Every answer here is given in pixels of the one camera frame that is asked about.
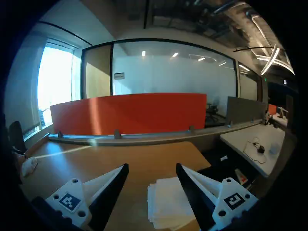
curved light fixture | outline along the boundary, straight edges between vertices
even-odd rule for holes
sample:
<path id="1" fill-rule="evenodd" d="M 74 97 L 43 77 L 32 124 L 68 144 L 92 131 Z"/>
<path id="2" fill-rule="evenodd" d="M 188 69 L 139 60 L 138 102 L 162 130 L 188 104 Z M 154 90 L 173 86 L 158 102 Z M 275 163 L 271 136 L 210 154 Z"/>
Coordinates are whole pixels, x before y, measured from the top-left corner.
<path id="1" fill-rule="evenodd" d="M 264 56 L 264 55 L 257 55 L 257 56 L 258 56 L 258 58 L 257 58 L 258 60 L 268 61 L 270 59 L 269 57 Z M 283 62 L 279 59 L 275 59 L 273 61 L 273 63 L 278 64 L 278 65 L 284 67 L 285 69 L 288 69 L 290 72 L 292 72 L 293 75 L 295 75 L 293 68 L 290 65 L 286 64 L 285 62 Z"/>
<path id="2" fill-rule="evenodd" d="M 261 75 L 264 75 L 265 72 L 269 69 L 269 67 L 273 64 L 275 58 L 277 57 L 278 53 L 280 51 L 280 48 L 277 48 L 276 44 L 274 46 L 274 50 L 268 60 L 268 62 L 265 64 L 263 70 L 261 71 Z"/>

desk surface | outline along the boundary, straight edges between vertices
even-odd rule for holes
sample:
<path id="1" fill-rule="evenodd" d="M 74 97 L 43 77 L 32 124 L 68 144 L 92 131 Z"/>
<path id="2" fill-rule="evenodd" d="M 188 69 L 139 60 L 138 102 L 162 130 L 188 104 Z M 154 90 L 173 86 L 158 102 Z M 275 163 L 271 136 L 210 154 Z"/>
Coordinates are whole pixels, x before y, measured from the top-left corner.
<path id="1" fill-rule="evenodd" d="M 278 113 L 273 115 L 273 120 L 277 121 L 282 126 L 287 127 L 287 125 L 288 125 L 288 119 L 279 118 L 279 114 Z"/>
<path id="2" fill-rule="evenodd" d="M 255 142 L 254 137 L 259 138 L 259 143 L 264 146 L 265 163 L 261 164 L 258 161 L 252 160 L 244 153 L 247 141 Z M 241 129 L 235 132 L 221 134 L 220 138 L 227 145 L 229 145 L 238 154 L 243 156 L 249 163 L 251 163 L 264 177 L 268 177 L 272 172 L 285 137 L 285 132 L 274 128 L 272 125 L 258 124 L 252 127 Z M 249 155 L 258 159 L 262 154 L 257 152 L 256 148 L 250 149 Z"/>
<path id="3" fill-rule="evenodd" d="M 129 175 L 105 230 L 155 230 L 147 219 L 147 187 L 157 179 L 176 176 L 176 163 L 197 171 L 211 166 L 190 142 L 135 147 L 95 147 L 46 142 L 34 156 L 38 165 L 24 179 L 28 199 L 49 197 L 71 178 L 86 182 L 123 163 Z M 199 230 L 196 220 L 182 230 Z"/>

white desk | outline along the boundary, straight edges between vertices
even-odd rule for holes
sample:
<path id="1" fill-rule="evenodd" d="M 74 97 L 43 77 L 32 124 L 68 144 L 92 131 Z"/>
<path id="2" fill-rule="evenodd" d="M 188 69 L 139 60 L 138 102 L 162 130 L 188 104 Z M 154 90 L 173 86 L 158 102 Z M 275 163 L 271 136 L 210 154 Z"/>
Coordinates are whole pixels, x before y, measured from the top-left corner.
<path id="1" fill-rule="evenodd" d="M 287 127 L 287 125 L 288 125 L 288 119 L 279 118 L 279 114 L 278 113 L 273 115 L 273 120 L 275 120 L 276 122 L 278 122 L 279 124 L 281 124 L 284 127 Z"/>
<path id="2" fill-rule="evenodd" d="M 264 147 L 264 155 L 258 153 L 253 144 L 247 143 L 247 141 L 256 142 L 257 139 L 254 137 L 259 138 L 259 143 Z M 220 135 L 222 141 L 243 156 L 264 177 L 268 177 L 271 174 L 280 154 L 284 137 L 284 131 L 276 129 L 272 125 L 265 126 L 263 124 Z"/>

black chair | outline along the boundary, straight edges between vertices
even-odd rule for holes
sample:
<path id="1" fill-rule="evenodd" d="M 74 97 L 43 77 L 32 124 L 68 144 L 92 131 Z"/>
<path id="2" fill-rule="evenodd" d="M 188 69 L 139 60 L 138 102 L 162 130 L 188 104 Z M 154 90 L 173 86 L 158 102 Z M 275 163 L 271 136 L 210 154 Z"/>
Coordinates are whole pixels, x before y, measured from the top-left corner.
<path id="1" fill-rule="evenodd" d="M 8 137 L 13 150 L 19 154 L 24 154 L 27 149 L 23 141 L 22 127 L 19 121 L 13 122 L 8 127 Z"/>
<path id="2" fill-rule="evenodd" d="M 216 104 L 207 104 L 209 107 L 206 109 L 206 117 L 207 119 L 211 119 L 213 122 L 217 122 L 218 118 L 213 117 L 218 112 L 218 105 Z"/>

ceiling light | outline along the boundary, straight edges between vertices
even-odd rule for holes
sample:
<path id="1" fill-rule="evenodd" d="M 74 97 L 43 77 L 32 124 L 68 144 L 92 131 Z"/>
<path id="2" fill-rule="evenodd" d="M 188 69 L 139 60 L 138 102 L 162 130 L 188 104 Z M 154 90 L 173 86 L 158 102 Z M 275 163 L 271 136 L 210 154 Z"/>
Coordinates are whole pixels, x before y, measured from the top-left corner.
<path id="1" fill-rule="evenodd" d="M 261 75 L 264 75 L 265 72 L 269 69 L 269 67 L 273 64 L 275 58 L 277 57 L 278 53 L 279 53 L 280 49 L 276 48 L 276 44 L 274 46 L 274 50 L 267 62 L 267 64 L 264 66 L 263 70 L 261 71 Z"/>
<path id="2" fill-rule="evenodd" d="M 266 56 L 263 56 L 263 55 L 260 55 L 260 56 L 262 56 L 264 58 L 257 58 L 258 60 L 268 61 L 270 59 L 269 57 L 266 57 Z M 290 66 L 288 66 L 286 63 L 284 63 L 284 62 L 282 62 L 278 59 L 275 59 L 273 63 L 278 64 L 278 65 L 284 67 L 285 69 L 288 69 L 289 71 L 292 72 L 293 75 L 295 75 L 293 69 Z"/>
<path id="3" fill-rule="evenodd" d="M 241 68 L 244 68 L 246 71 L 250 71 L 247 67 L 244 67 L 244 66 L 241 65 L 241 64 L 239 64 L 239 66 L 240 66 Z"/>

